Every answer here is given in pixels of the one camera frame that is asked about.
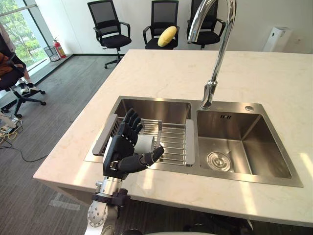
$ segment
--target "gray carpet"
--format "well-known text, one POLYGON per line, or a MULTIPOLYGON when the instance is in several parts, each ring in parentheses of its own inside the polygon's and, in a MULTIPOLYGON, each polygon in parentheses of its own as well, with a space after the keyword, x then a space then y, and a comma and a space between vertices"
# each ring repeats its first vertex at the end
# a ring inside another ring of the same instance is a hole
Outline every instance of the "gray carpet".
MULTIPOLYGON (((23 104, 23 131, 11 141, 28 160, 47 155, 112 71, 103 69, 113 57, 75 56, 38 87, 46 95, 33 97, 47 102, 23 104)), ((0 106, 7 100, 1 99, 0 106)), ((13 149, 0 150, 0 234, 83 235, 88 208, 32 179, 43 160, 26 163, 13 149)), ((117 233, 139 228, 145 233, 182 231, 201 222, 216 234, 230 234, 203 213, 151 203, 131 201, 117 222, 117 233)), ((253 222, 256 234, 312 234, 312 229, 253 222)))

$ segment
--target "white marble countertop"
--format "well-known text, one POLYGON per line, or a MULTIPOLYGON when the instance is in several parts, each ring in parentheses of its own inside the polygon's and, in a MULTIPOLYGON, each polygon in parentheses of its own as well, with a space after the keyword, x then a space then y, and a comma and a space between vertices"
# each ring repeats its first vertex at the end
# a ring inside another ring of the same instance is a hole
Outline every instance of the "white marble countertop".
MULTIPOLYGON (((119 95, 202 99, 216 51, 129 50, 63 135, 34 178, 94 192, 99 163, 84 158, 119 95)), ((261 103, 303 188, 148 169, 123 183, 135 200, 229 216, 313 226, 313 56, 227 51, 214 100, 261 103)))

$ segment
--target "kitchen island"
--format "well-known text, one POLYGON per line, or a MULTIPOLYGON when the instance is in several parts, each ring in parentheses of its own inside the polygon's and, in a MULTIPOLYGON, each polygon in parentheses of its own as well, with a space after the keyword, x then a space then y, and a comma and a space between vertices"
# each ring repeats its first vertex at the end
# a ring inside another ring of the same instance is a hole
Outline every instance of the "kitchen island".
MULTIPOLYGON (((34 178, 88 204, 102 165, 84 158, 120 95, 201 100, 217 51, 129 50, 34 178)), ((128 176, 134 200, 313 226, 313 56, 227 51, 213 100, 261 103, 303 188, 148 169, 128 176)))

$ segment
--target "wastebasket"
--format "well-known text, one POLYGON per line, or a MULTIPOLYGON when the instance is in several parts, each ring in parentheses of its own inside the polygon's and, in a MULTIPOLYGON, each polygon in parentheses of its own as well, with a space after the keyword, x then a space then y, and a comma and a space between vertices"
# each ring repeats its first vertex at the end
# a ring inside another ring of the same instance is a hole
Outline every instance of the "wastebasket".
POLYGON ((57 50, 55 49, 54 46, 47 46, 44 48, 45 52, 47 53, 47 55, 49 56, 51 61, 57 61, 59 60, 59 55, 57 53, 57 50))

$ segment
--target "faucet spout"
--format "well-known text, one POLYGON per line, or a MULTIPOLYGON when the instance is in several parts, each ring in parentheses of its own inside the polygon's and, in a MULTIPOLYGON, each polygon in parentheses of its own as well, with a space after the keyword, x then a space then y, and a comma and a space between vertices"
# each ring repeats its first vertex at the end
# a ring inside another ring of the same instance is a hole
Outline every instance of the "faucet spout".
MULTIPOLYGON (((190 27, 190 31, 188 35, 189 42, 197 41, 204 18, 215 1, 216 0, 203 0, 202 3, 200 4, 195 14, 194 20, 192 21, 191 27, 190 27)), ((231 33, 231 30, 235 22, 237 2, 236 0, 226 0, 226 1, 227 1, 227 6, 228 6, 228 15, 227 15, 225 33, 221 41, 221 45, 220 45, 219 53, 215 62, 214 69, 213 69, 212 77, 208 80, 207 84, 204 87, 204 97, 201 102, 201 107, 203 109, 208 109, 212 104, 214 91, 217 85, 217 81, 216 81, 217 75, 219 74, 222 61, 224 58, 225 50, 227 47, 229 35, 231 33)))

